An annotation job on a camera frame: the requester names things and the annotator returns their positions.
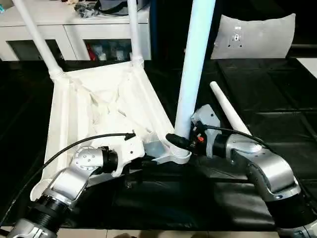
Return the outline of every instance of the robotic arm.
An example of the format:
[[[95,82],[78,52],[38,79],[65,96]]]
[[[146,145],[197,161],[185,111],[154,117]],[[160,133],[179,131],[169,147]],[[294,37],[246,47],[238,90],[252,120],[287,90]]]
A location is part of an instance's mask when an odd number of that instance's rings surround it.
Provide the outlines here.
[[[289,164],[263,144],[240,134],[212,129],[220,121],[209,105],[192,116],[190,140],[168,134],[167,140],[198,155],[220,156],[231,164],[242,163],[245,174],[266,203],[280,237],[317,238],[317,215],[304,200]],[[18,221],[7,238],[55,238],[67,213],[75,206],[91,175],[121,175],[125,165],[144,157],[142,140],[134,136],[114,150],[80,148],[69,167],[60,171],[28,216]]]
[[[54,177],[26,218],[17,222],[7,238],[55,238],[91,175],[112,172],[113,177],[118,177],[125,165],[144,155],[142,140],[137,136],[125,140],[114,150],[108,147],[80,148],[69,167]]]
[[[209,105],[192,116],[190,140],[174,134],[166,138],[178,147],[198,155],[226,158],[231,164],[242,163],[272,215],[280,237],[317,238],[317,215],[304,200],[301,188],[289,164],[258,142],[239,134],[224,135],[209,129],[220,121]]]

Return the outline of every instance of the floor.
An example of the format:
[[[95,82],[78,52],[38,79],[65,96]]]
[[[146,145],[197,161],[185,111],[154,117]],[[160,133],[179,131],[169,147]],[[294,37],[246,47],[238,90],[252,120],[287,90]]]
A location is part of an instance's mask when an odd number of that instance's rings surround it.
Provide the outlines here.
[[[278,238],[276,232],[181,232],[60,229],[58,238]]]

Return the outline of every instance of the white pole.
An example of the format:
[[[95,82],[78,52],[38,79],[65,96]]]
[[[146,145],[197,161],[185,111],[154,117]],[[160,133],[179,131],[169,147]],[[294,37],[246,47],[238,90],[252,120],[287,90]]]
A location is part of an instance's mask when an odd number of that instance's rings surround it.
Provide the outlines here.
[[[128,11],[130,19],[131,45],[132,45],[132,63],[144,65],[142,57],[140,38],[139,38],[139,23],[138,23],[138,8],[136,0],[128,0]]]
[[[236,110],[234,110],[233,106],[231,105],[225,94],[222,92],[222,90],[219,88],[218,84],[216,82],[211,82],[210,88],[218,99],[218,102],[221,105],[224,113],[226,114],[232,128],[234,130],[238,130],[251,135],[249,129],[243,123]]]
[[[34,44],[38,48],[47,68],[49,69],[50,76],[59,74],[62,72],[62,69],[58,66],[53,54],[51,53],[46,41],[43,39],[42,35],[39,32],[37,25],[34,23],[30,12],[28,11],[26,5],[23,0],[13,0],[14,5],[20,12],[26,27],[28,28]]]
[[[175,122],[175,134],[186,138],[195,110],[214,4],[215,0],[193,0]],[[176,157],[188,154],[178,147],[173,147],[172,151]]]

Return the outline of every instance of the cable connector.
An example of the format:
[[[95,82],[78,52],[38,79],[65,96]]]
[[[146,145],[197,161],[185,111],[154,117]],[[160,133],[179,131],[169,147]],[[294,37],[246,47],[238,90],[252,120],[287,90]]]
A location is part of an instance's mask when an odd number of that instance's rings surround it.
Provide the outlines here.
[[[136,136],[135,133],[126,133],[124,140],[129,140],[133,138],[134,136]]]

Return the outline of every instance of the white tabletop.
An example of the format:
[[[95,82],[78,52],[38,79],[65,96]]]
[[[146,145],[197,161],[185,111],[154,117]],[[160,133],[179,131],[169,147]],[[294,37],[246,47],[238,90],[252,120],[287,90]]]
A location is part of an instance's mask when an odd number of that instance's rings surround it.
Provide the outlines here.
[[[84,19],[75,12],[74,5],[67,5],[59,0],[26,0],[26,4],[38,25],[129,23],[129,16],[98,15]],[[138,12],[139,23],[149,22],[149,12],[149,6]],[[15,6],[0,14],[0,27],[24,25],[24,21]]]

